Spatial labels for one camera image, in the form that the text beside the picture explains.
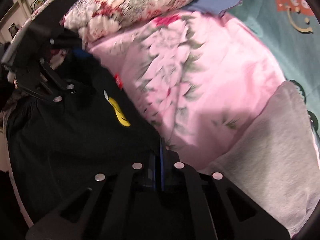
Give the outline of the black pants with smiley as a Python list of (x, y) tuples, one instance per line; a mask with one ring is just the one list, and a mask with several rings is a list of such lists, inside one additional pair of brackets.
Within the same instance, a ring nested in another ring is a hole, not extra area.
[(58, 103), (22, 97), (6, 125), (13, 177), (32, 222), (96, 174), (114, 182), (125, 165), (160, 150), (158, 132), (91, 54), (68, 53), (56, 72), (75, 83), (75, 93)]

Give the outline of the red floral rolled quilt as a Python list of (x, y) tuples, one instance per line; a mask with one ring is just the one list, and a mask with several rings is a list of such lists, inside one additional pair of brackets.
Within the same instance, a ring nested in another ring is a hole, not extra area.
[[(86, 47), (102, 37), (116, 33), (121, 28), (152, 19), (165, 12), (180, 9), (192, 1), (79, 0), (65, 15), (63, 26), (75, 31), (81, 38), (82, 46)], [(34, 14), (43, 5), (36, 9), (27, 21), (34, 18)]]

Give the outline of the folded light grey pants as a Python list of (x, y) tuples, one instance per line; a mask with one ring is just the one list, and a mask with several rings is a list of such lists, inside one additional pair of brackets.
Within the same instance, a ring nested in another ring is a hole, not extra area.
[(240, 140), (203, 173), (221, 172), (294, 236), (319, 202), (317, 155), (306, 105), (285, 81)]

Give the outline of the pink floral bed sheet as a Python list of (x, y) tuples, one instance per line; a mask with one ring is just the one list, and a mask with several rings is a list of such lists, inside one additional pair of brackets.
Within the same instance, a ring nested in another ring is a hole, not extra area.
[(269, 49), (229, 14), (175, 11), (89, 51), (167, 148), (197, 170), (239, 140), (285, 80)]

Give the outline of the teal heart-print sheet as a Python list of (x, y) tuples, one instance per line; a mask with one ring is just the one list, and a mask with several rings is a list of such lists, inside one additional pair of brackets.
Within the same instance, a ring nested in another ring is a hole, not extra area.
[(268, 46), (319, 131), (319, 22), (307, 0), (242, 0), (229, 12)]

